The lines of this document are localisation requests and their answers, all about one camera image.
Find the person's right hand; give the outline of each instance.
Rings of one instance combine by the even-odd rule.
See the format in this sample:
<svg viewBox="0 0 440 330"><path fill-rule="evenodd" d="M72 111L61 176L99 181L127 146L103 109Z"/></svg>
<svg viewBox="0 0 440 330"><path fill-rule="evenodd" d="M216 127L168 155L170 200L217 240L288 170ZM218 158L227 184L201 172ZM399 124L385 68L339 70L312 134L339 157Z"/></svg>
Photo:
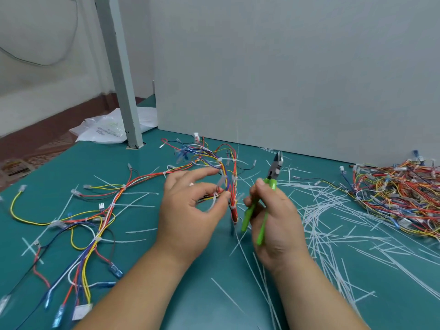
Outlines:
<svg viewBox="0 0 440 330"><path fill-rule="evenodd" d="M280 190L272 188L259 178L250 188L250 196L244 203L250 207L253 199L261 199L264 208L257 204L251 218L252 241L258 258L272 274L283 270L283 265L293 258L310 257L304 236L304 227L295 205ZM264 242L257 245L256 240L268 211Z"/></svg>

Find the metal post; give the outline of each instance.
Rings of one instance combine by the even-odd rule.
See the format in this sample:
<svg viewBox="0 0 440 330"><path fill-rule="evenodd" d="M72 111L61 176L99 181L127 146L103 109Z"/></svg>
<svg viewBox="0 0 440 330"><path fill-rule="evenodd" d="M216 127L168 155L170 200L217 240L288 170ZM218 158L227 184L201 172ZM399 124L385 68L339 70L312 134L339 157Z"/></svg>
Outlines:
<svg viewBox="0 0 440 330"><path fill-rule="evenodd" d="M95 0L119 108L130 148L143 146L118 0Z"/></svg>

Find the white wall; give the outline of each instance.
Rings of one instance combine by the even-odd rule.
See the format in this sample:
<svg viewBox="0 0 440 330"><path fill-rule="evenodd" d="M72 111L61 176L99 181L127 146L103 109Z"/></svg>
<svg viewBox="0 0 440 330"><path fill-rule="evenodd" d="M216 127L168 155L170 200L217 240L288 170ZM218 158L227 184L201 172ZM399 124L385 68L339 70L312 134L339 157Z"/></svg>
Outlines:
<svg viewBox="0 0 440 330"><path fill-rule="evenodd" d="M439 0L151 0L159 127L348 162L439 158Z"/></svg>
<svg viewBox="0 0 440 330"><path fill-rule="evenodd" d="M77 1L77 34L66 60L36 67L0 53L0 136L113 90L94 1ZM75 11L71 0L2 0L0 46L38 63L57 59Z"/></svg>
<svg viewBox="0 0 440 330"><path fill-rule="evenodd" d="M153 94L153 41L150 0L119 0L135 96Z"/></svg>

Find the cable on wall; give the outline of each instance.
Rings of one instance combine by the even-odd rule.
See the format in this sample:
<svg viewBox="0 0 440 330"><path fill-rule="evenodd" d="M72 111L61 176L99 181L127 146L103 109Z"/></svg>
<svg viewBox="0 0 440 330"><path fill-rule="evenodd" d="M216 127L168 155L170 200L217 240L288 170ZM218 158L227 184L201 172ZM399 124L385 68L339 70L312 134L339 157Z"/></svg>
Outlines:
<svg viewBox="0 0 440 330"><path fill-rule="evenodd" d="M76 36L77 30L78 30L78 1L77 0L72 0L72 1L75 2L75 8L76 8L75 29L74 29L74 32L72 34L72 38L70 40L68 48L66 49L65 53L58 60L55 60L55 61L53 61L53 62L51 62L49 64L39 64L37 62L21 59L21 58L17 57L16 55L12 54L11 52L8 52L7 50L2 48L1 46L0 46L0 51L2 51L4 54L8 55L9 57L11 57L14 60L17 60L17 61L20 61L20 62L24 62L26 64L33 65L33 66L39 66L39 67L49 67L49 66L53 66L53 65L58 64L59 62L64 61L66 59L66 57L69 55L69 53L70 53L70 51L72 49L72 46L73 46L74 40L75 40L75 36Z"/></svg>

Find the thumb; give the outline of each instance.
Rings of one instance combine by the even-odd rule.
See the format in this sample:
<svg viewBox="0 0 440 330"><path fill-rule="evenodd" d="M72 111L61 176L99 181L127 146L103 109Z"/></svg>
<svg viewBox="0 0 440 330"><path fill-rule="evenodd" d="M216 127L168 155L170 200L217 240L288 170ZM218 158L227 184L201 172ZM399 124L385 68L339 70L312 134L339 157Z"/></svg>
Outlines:
<svg viewBox="0 0 440 330"><path fill-rule="evenodd" d="M256 180L255 186L258 195L266 205L267 209L272 213L276 211L281 200L278 194L261 178Z"/></svg>
<svg viewBox="0 0 440 330"><path fill-rule="evenodd" d="M209 218L217 225L217 223L223 218L226 210L228 209L229 198L231 193L229 191L222 192L217 198L213 208L208 212Z"/></svg>

